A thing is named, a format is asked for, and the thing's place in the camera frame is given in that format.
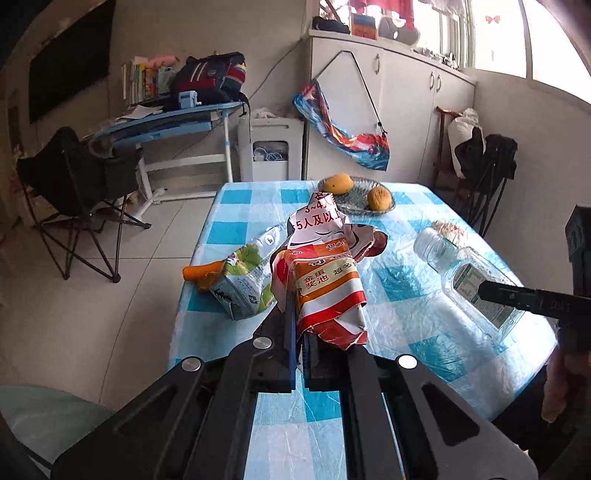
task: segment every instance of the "table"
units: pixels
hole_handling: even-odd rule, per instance
[[[139,148],[142,144],[155,140],[210,131],[213,122],[220,118],[222,119],[224,131],[223,154],[173,158],[171,160],[153,162],[148,165],[145,164],[143,157],[140,159],[138,170],[147,201],[134,214],[137,219],[141,220],[145,211],[155,202],[213,197],[216,194],[216,192],[192,192],[166,195],[161,189],[153,191],[148,178],[149,171],[165,170],[187,165],[202,165],[205,163],[225,163],[228,182],[232,183],[234,181],[232,178],[232,164],[230,162],[228,116],[231,111],[241,105],[241,102],[216,103],[214,105],[198,105],[193,108],[148,115],[144,118],[117,124],[114,127],[97,132],[93,136],[93,140],[109,137],[113,142],[114,149],[126,147]]]
[[[391,212],[356,217],[389,235],[378,257],[365,258],[359,273],[368,304],[367,349],[395,358],[411,353],[489,419],[502,411],[543,366],[556,340],[543,317],[526,313],[507,338],[492,344],[441,291],[440,277],[413,253],[417,233],[434,220],[453,221],[469,244],[519,283],[492,248],[428,188],[385,183],[397,203]],[[226,184],[216,196],[191,264],[219,260],[285,222],[307,204],[313,181]],[[185,283],[169,355],[169,367],[197,355],[209,361],[251,338],[265,313],[229,320],[217,301]],[[245,478],[345,479],[345,452],[338,393],[311,393],[297,372],[292,394],[260,394]]]

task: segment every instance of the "red and navy backpack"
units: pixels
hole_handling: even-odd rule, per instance
[[[240,52],[211,55],[204,59],[187,58],[185,66],[174,76],[170,91],[195,90],[197,101],[204,105],[246,101],[240,89],[246,80],[246,63]]]

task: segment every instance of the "cabinet door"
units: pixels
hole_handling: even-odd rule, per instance
[[[425,62],[386,52],[379,113],[390,145],[386,181],[417,182],[433,105],[434,71]]]
[[[437,106],[463,112],[466,108],[474,104],[474,85],[468,83],[455,75],[440,69],[435,69],[435,97],[431,109],[431,124],[429,126],[429,135],[427,145],[425,146],[425,155],[418,182],[427,187],[431,186],[433,176],[433,163],[437,161],[437,149],[439,146],[439,114],[435,111]],[[443,139],[443,162],[451,163],[452,151],[447,137],[447,125],[451,118],[446,118],[445,138]]]
[[[341,50],[354,53],[379,111],[384,77],[384,61],[378,58],[378,55],[383,56],[381,48],[331,38],[313,38],[312,77],[318,75]],[[339,127],[354,135],[377,132],[374,109],[349,53],[340,54],[320,75],[318,83],[328,102],[330,116]],[[376,179],[384,174],[355,163],[350,156],[329,144],[315,128],[310,127],[307,178],[320,180],[340,172]]]

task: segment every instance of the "person's hand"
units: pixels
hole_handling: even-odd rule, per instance
[[[564,354],[557,346],[550,355],[542,402],[542,418],[548,423],[554,422],[566,408],[567,372],[591,378],[591,352]]]

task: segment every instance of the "blue and white tablecloth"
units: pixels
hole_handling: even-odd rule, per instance
[[[526,313],[502,343],[492,344],[443,294],[440,276],[413,253],[414,238],[435,220],[454,222],[466,230],[470,246],[521,283],[490,246],[428,188],[385,185],[394,195],[396,208],[381,216],[351,219],[371,223],[389,236],[384,253],[358,265],[368,298],[364,310],[367,348],[387,358],[413,354],[491,419],[543,366],[556,343],[554,333],[545,318]],[[226,184],[215,198],[191,264],[221,260],[266,228],[286,222],[307,204],[315,188],[313,181]],[[189,355],[205,361],[226,356],[252,337],[266,313],[230,320],[213,296],[200,295],[192,283],[185,283],[169,367]],[[339,395],[309,392],[297,375],[293,393],[259,395],[247,479],[346,478]]]

